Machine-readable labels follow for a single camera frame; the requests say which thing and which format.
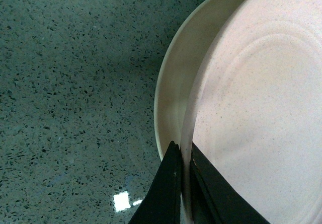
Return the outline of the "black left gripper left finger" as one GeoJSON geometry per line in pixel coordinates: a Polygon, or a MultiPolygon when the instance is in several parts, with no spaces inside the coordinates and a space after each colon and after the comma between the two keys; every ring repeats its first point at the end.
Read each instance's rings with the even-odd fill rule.
{"type": "Polygon", "coordinates": [[[150,189],[130,223],[181,222],[182,156],[179,145],[170,142],[150,189]]]}

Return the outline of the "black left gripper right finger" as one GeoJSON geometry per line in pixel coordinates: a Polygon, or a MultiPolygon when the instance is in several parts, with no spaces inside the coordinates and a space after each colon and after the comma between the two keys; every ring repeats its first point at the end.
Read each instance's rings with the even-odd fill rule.
{"type": "Polygon", "coordinates": [[[195,223],[268,223],[193,144],[190,160],[195,223]]]}

